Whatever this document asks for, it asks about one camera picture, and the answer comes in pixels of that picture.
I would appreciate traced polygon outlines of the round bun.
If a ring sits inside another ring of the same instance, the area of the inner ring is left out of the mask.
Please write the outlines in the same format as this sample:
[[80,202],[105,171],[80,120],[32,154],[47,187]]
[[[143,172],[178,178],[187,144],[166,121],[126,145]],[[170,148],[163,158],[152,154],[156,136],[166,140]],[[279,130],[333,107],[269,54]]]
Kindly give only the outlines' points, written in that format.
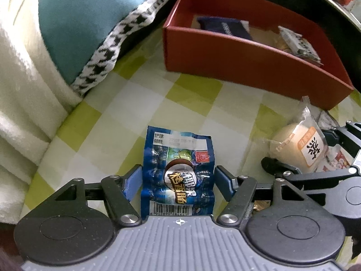
[[297,167],[304,174],[315,172],[328,151],[326,137],[311,114],[307,96],[302,97],[289,122],[265,142],[269,157]]

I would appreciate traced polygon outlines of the blue sausage snack packet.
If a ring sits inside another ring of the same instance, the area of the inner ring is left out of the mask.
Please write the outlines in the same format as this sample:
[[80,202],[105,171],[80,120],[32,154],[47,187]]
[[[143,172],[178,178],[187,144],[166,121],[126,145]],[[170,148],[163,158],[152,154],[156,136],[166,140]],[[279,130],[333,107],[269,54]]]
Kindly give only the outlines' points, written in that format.
[[213,213],[212,138],[149,126],[143,156],[141,217]]

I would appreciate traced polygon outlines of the white green snack packet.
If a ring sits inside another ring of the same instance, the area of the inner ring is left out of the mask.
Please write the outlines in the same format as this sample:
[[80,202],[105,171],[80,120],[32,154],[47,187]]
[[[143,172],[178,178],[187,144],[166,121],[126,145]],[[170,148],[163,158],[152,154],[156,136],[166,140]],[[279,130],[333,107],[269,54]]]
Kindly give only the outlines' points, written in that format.
[[312,44],[307,41],[301,34],[294,31],[278,26],[280,38],[277,41],[277,47],[289,54],[301,58],[314,65],[320,66],[321,58],[313,48]]

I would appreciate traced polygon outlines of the red cardboard box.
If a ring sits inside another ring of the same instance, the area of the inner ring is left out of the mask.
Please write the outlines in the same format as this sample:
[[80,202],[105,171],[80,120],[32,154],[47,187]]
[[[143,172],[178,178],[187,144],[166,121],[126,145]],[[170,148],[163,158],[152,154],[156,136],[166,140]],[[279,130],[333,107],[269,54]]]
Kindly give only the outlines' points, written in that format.
[[[321,57],[321,66],[265,44],[194,28],[198,16],[245,20],[275,31],[284,26],[303,35]],[[325,32],[311,20],[266,0],[177,0],[163,27],[165,66],[188,73],[244,84],[283,96],[308,96],[329,110],[353,85]]]

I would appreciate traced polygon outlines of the white fluffy blanket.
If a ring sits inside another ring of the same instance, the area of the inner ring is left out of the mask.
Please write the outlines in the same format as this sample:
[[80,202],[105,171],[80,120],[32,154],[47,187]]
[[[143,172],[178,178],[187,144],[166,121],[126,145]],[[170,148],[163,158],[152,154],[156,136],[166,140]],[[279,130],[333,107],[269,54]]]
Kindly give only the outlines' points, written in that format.
[[46,49],[39,0],[1,0],[1,223],[16,224],[58,127],[81,102]]

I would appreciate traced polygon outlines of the marble side table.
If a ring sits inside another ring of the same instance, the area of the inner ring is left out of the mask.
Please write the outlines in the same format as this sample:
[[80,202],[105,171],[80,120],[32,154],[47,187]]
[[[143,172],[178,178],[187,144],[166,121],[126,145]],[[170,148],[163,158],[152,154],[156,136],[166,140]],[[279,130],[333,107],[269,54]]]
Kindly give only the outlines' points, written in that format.
[[360,32],[360,21],[345,7],[333,0],[297,0],[294,9],[316,22],[326,31],[355,30]]

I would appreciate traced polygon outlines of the dark blue snack packet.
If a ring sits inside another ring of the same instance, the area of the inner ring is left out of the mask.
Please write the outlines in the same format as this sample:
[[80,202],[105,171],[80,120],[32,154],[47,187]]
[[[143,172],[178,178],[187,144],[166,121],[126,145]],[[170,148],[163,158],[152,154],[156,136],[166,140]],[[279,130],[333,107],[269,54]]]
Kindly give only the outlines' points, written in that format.
[[226,34],[242,39],[253,40],[250,35],[249,22],[234,18],[200,16],[197,18],[200,29],[213,33]]

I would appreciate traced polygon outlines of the teal cushion with houndstooth trim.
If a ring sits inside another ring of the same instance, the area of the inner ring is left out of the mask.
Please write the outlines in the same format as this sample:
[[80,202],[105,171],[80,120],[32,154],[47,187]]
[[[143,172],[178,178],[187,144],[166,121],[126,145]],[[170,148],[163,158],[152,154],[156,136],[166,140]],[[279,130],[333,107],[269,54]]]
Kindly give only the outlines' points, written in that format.
[[176,0],[39,0],[46,49],[79,96],[167,17]]

